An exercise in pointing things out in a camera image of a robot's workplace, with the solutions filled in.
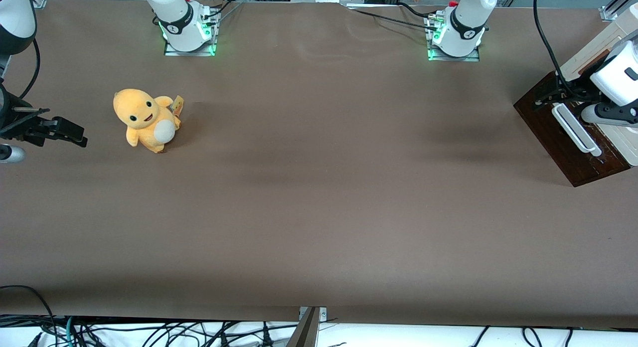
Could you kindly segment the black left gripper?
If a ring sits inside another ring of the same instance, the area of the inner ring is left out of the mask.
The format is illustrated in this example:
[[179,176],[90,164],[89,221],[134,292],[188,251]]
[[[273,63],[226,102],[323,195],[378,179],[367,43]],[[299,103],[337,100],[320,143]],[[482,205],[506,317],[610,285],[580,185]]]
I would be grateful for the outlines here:
[[541,84],[541,99],[534,100],[531,110],[536,112],[556,104],[589,103],[598,104],[602,101],[602,93],[592,82],[594,70],[584,70],[576,79],[567,80],[567,73],[561,71],[561,83]]

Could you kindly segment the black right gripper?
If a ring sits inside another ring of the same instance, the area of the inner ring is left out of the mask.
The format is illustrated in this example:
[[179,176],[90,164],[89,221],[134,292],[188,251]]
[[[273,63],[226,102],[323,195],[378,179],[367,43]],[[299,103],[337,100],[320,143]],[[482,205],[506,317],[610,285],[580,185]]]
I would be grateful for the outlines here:
[[88,138],[84,128],[62,117],[52,118],[51,131],[43,125],[47,120],[41,115],[48,108],[35,108],[25,100],[7,91],[1,85],[0,137],[3,140],[25,141],[43,147],[46,139],[61,140],[79,147],[86,147]]

